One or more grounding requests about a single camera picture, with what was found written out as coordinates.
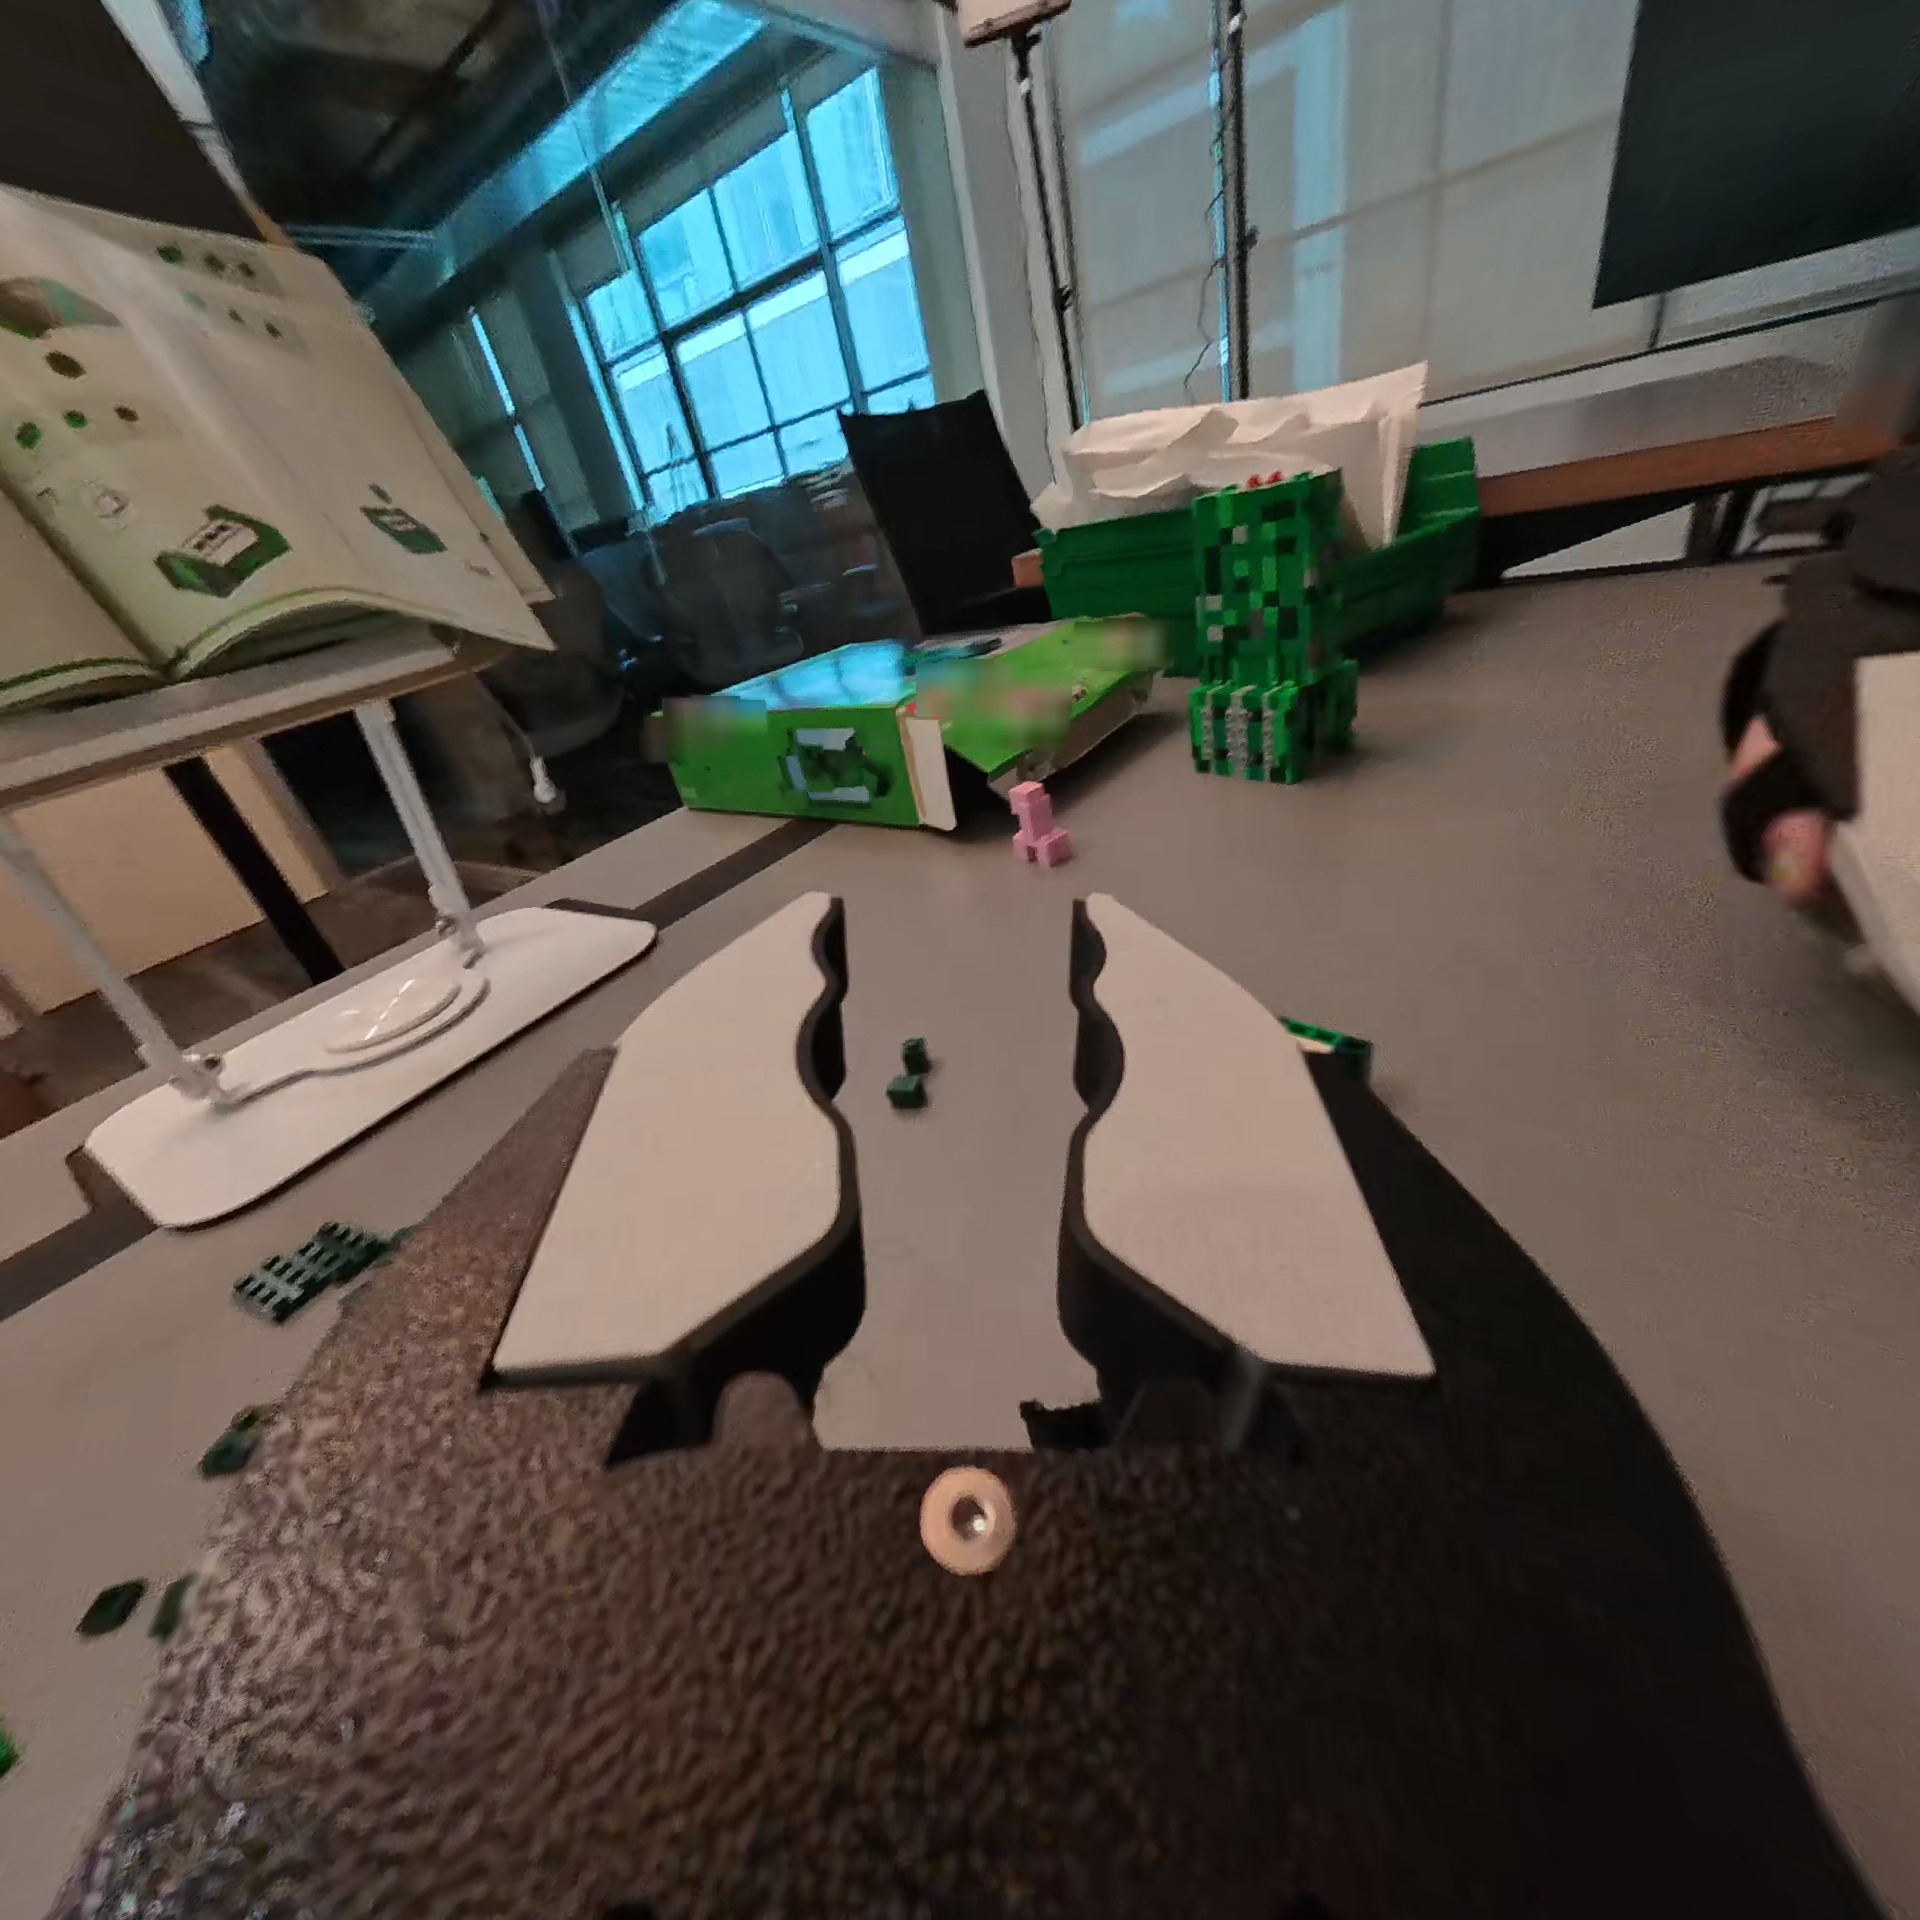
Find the white paper bags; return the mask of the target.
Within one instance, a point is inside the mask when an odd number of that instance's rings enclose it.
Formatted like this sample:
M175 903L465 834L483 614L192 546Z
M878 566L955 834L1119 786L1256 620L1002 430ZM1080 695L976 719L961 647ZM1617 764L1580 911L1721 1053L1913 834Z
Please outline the white paper bags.
M1055 451L1033 498L1040 529L1170 511L1275 473L1337 475L1347 540L1383 546L1402 526L1427 361L1321 390L1214 401L1097 418Z

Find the green plastic crate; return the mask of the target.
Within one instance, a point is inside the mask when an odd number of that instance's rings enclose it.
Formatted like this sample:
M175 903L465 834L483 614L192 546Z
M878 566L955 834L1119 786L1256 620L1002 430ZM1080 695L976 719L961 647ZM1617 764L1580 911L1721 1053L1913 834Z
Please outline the green plastic crate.
M1155 618L1169 630L1169 671L1194 681L1194 559L1190 508L1040 533L1040 565L1056 618ZM1411 452L1400 531L1367 548L1342 537L1328 580L1337 630L1358 662L1428 629L1478 566L1482 533L1474 438Z

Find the green pixelated lego figure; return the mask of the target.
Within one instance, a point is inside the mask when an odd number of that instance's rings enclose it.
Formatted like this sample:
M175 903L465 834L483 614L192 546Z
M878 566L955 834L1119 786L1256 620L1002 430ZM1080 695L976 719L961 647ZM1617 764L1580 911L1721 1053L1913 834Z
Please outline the green pixelated lego figure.
M1299 785L1353 742L1358 667L1328 580L1342 559L1339 470L1200 493L1190 508L1198 772Z

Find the open lego instruction booklet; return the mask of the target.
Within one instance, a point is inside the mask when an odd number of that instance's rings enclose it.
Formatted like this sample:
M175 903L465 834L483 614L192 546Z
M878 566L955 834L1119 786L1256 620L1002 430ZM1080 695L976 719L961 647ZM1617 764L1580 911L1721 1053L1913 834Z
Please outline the open lego instruction booklet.
M316 258L7 188L2 714L546 599Z

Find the dark wall screen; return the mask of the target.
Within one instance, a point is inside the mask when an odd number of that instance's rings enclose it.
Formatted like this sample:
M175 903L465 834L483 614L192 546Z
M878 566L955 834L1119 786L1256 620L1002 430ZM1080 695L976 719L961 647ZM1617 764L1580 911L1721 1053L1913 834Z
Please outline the dark wall screen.
M1915 3L1640 4L1593 307L1915 223Z

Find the scattered dark green lego pieces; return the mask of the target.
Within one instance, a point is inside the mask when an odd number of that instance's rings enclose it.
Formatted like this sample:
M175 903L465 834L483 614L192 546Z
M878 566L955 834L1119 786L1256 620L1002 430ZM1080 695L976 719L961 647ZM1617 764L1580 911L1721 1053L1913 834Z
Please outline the scattered dark green lego pieces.
M347 1290L390 1261L411 1236L411 1228L374 1233L344 1221L320 1223L297 1249L271 1254L232 1284L232 1300L268 1326L287 1326L332 1290ZM249 1403L235 1410L200 1458L206 1481L240 1474L262 1445L274 1409ZM79 1620L79 1637L96 1642L119 1633L145 1603L145 1578L100 1589Z

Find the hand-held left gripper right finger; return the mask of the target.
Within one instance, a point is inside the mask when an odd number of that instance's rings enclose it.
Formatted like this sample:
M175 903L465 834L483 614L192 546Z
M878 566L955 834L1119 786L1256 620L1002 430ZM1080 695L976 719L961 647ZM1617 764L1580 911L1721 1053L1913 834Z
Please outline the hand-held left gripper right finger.
M1059 1307L1095 1377L1434 1380L1284 1021L1116 895L1073 903L1070 998Z

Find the white book stand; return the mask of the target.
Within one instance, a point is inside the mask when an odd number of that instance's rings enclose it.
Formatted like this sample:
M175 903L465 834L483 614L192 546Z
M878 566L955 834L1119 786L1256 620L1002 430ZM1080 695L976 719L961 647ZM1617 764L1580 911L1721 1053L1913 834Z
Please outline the white book stand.
M401 625L215 678L6 719L6 868L156 1077L99 1122L86 1157L156 1228L198 1230L251 1210L656 947L652 922L584 906L474 915L401 742L394 698L472 676L508 652L502 639ZM350 714L369 742L420 862L440 939L251 1041L184 1047L63 895L12 814L334 714Z

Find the black office chair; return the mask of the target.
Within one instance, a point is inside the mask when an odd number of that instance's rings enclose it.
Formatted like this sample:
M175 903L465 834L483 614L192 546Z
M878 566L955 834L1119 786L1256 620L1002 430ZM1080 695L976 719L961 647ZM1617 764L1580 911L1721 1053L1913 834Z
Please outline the black office chair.
M985 390L900 413L847 413L844 437L924 637L1052 620L1018 583L1040 524Z

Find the person's right hand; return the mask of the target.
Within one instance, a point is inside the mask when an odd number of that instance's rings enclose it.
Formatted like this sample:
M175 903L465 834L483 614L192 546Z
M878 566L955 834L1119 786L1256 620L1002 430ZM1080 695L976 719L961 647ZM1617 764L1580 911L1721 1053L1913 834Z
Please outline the person's right hand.
M1759 767L1779 757L1780 742L1770 719L1755 714L1737 739L1727 789L1747 785ZM1802 807L1774 818L1761 839L1761 875L1790 910L1814 911L1827 893L1833 823L1827 814Z

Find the green lego box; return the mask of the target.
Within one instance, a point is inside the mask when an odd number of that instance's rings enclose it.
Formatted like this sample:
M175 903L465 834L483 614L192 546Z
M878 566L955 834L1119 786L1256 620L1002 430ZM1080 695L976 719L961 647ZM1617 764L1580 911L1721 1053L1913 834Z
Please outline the green lego box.
M646 749L688 809L954 833L1130 726L1167 652L1147 614L849 643L667 700Z

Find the wooden window bench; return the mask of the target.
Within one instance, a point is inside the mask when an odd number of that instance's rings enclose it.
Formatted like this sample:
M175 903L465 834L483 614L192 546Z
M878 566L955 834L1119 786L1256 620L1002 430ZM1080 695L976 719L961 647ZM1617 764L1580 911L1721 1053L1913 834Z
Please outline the wooden window bench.
M1495 587L1510 569L1708 495L1754 495L1780 483L1868 468L1902 444L1884 426L1811 418L1486 473L1473 587Z

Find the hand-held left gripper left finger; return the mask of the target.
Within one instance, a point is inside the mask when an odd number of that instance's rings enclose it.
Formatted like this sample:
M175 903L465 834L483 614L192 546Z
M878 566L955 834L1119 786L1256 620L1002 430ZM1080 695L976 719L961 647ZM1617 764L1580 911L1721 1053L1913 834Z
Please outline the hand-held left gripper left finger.
M502 1386L697 1354L851 1223L851 1145L811 1055L847 995L841 903L801 893L623 1034L492 1354Z

